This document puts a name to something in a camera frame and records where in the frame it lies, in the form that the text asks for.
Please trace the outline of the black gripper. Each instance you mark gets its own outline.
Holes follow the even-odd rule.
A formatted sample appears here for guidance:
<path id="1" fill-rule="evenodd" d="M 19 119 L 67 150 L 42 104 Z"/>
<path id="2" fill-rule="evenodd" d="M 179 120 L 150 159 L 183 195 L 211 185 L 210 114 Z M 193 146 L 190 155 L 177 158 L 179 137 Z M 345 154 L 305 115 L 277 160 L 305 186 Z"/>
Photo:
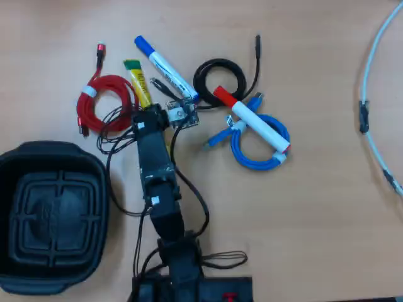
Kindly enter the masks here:
<path id="1" fill-rule="evenodd" d="M 132 116 L 132 124 L 135 134 L 150 134 L 168 128 L 169 119 L 167 111 L 160 104 L 152 104 L 142 111 L 136 111 Z"/>

